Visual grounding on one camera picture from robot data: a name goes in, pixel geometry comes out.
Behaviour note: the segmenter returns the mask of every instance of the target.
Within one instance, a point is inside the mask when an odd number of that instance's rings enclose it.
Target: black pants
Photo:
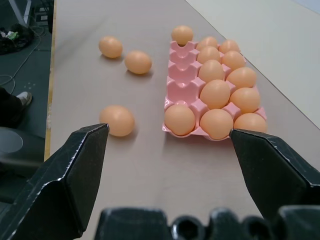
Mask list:
[[[0,87],[0,126],[15,127],[20,119],[22,109],[20,99]]]

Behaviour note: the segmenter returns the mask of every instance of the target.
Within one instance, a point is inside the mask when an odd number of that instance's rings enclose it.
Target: egg carton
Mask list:
[[[182,104],[189,107],[195,116],[194,130],[187,135],[178,136],[168,129],[164,123],[162,125],[162,130],[177,138],[199,135],[204,136],[211,141],[225,140],[229,138],[229,136],[219,140],[212,139],[209,134],[200,127],[200,119],[207,111],[209,111],[209,108],[199,98],[206,82],[198,77],[199,69],[202,64],[197,61],[197,56],[199,54],[199,51],[196,50],[197,44],[197,42],[189,41],[185,46],[180,47],[176,41],[171,42],[168,76],[166,79],[167,94],[164,103],[164,111],[175,104]],[[231,73],[231,69],[224,64],[222,64],[222,67],[226,79]],[[236,90],[236,86],[229,81],[226,81],[226,83],[228,83],[232,94]],[[228,103],[222,109],[227,111],[232,116],[233,120],[241,115],[241,110],[232,102]],[[267,120],[266,112],[263,107],[260,107],[254,113],[260,115],[264,120]]]

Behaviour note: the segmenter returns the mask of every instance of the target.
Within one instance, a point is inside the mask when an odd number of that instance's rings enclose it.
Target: brown egg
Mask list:
[[[190,27],[181,25],[172,30],[171,37],[177,44],[186,45],[188,42],[192,41],[194,33]]]
[[[219,46],[219,52],[226,54],[229,51],[236,51],[240,53],[240,48],[236,41],[234,40],[226,40]]]
[[[218,48],[217,39],[215,39],[213,36],[207,36],[203,40],[201,40],[201,42],[198,43],[198,45],[196,46],[196,49],[198,51],[201,51],[203,48],[208,46],[214,47],[217,49]]]
[[[240,67],[231,72],[226,81],[235,85],[236,89],[252,88],[256,85],[257,74],[249,67]]]
[[[244,56],[237,51],[228,51],[221,59],[221,63],[231,68],[232,71],[246,65]]]
[[[196,60],[201,64],[204,64],[208,60],[217,60],[220,62],[220,53],[215,47],[206,46],[199,52]]]
[[[230,98],[230,87],[223,80],[212,80],[204,86],[200,93],[201,101],[209,109],[221,109]]]
[[[152,66],[152,61],[143,51],[131,51],[125,56],[124,64],[134,74],[146,74]]]
[[[231,115],[222,109],[207,111],[200,120],[200,127],[214,140],[223,139],[229,135],[234,126]]]
[[[100,112],[100,123],[109,124],[110,134],[116,137],[129,135],[135,128],[135,118],[125,107],[110,105]]]
[[[105,36],[99,41],[100,52],[111,59],[118,58],[122,54],[121,42],[113,36]]]
[[[266,133],[268,127],[266,121],[260,115],[246,113],[237,118],[233,128]]]
[[[199,78],[206,83],[217,79],[224,80],[224,68],[217,60],[208,60],[200,67]]]
[[[231,95],[229,102],[240,108],[243,114],[253,113],[259,108],[260,95],[253,88],[243,87]]]
[[[196,117],[187,106],[176,104],[165,111],[164,124],[175,135],[184,136],[195,128]]]

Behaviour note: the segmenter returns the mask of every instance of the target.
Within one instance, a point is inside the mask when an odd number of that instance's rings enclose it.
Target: shoe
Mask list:
[[[16,96],[18,99],[20,99],[22,103],[22,108],[25,109],[32,101],[32,95],[30,92],[24,91],[20,93],[18,96]]]

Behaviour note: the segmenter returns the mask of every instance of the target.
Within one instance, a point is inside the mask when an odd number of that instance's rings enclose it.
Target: cable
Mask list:
[[[42,32],[40,34],[38,34],[35,30],[33,30],[33,28],[40,28],[42,29]],[[39,38],[39,42],[37,43],[37,45],[32,49],[32,51],[28,54],[28,56],[25,58],[25,60],[22,62],[22,64],[18,67],[18,69],[15,71],[15,73],[13,74],[13,76],[11,75],[7,75],[7,74],[4,74],[4,75],[0,75],[0,78],[3,78],[3,77],[9,77],[10,79],[5,81],[5,82],[1,82],[0,83],[0,86],[4,86],[8,83],[10,83],[11,81],[13,81],[13,88],[10,92],[10,94],[12,94],[15,90],[15,87],[16,87],[16,81],[15,81],[15,76],[18,74],[19,70],[22,68],[22,66],[26,63],[26,61],[28,60],[28,58],[31,56],[31,54],[36,50],[36,48],[40,45],[41,43],[41,40],[42,40],[42,37],[44,37],[46,35],[45,33],[45,28],[44,27],[40,27],[40,26],[31,26],[30,27],[30,30],[37,36],[37,38]]]

